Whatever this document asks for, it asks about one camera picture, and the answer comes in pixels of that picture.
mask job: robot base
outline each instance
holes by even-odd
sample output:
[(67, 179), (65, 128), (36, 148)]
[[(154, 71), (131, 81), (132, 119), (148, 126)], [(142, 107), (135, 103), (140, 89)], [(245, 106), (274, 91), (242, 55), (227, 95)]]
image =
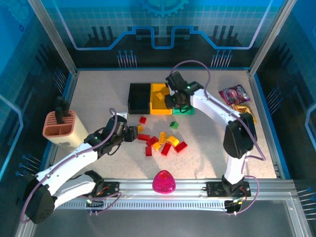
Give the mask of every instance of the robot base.
[[(242, 188), (247, 197), (251, 196), (251, 191), (249, 187), (248, 182), (243, 182), (240, 185), (240, 188)], [(207, 191), (207, 196), (210, 198), (227, 198), (227, 197), (235, 197), (235, 198), (241, 198), (245, 196), (245, 193), (240, 189), (237, 188), (234, 191), (227, 193), (223, 188), (222, 182), (206, 182), (206, 187), (203, 188), (204, 191)]]

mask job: yellow tray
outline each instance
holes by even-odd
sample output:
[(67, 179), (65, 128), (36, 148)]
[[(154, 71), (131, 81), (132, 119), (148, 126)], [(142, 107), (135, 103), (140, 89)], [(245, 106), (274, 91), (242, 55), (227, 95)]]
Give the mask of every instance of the yellow tray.
[(152, 83), (150, 92), (150, 114), (151, 115), (171, 115), (172, 109), (168, 109), (164, 100), (160, 100), (156, 93), (161, 93), (164, 96), (169, 95), (169, 88), (165, 83)]

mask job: gold wrapper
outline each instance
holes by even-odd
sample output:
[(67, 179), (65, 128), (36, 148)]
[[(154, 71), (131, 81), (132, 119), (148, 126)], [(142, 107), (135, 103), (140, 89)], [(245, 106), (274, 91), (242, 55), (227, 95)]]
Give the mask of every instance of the gold wrapper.
[(247, 105), (232, 105), (232, 107), (233, 107), (233, 110), (241, 112), (242, 114), (247, 113), (247, 112), (250, 113), (252, 115), (253, 122), (257, 123), (257, 120), (256, 120), (256, 118), (255, 118), (255, 116), (254, 116), (254, 114), (249, 106), (247, 106)]

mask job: green box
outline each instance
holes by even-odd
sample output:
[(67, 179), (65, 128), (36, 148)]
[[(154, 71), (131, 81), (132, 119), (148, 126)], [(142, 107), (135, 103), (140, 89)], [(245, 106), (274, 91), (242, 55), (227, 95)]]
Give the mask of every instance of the green box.
[(177, 109), (173, 108), (173, 109), (172, 109), (172, 114), (173, 114), (173, 115), (194, 115), (194, 108), (193, 108), (192, 106), (190, 106), (189, 110), (186, 111), (186, 112), (184, 112), (184, 113), (180, 112), (180, 109), (179, 109), (179, 108), (177, 108)]

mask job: black box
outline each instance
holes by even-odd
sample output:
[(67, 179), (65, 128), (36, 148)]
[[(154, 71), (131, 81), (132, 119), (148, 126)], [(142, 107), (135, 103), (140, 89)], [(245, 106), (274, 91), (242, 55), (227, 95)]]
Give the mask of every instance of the black box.
[(130, 115), (150, 114), (150, 83), (131, 83), (128, 95), (128, 113)]

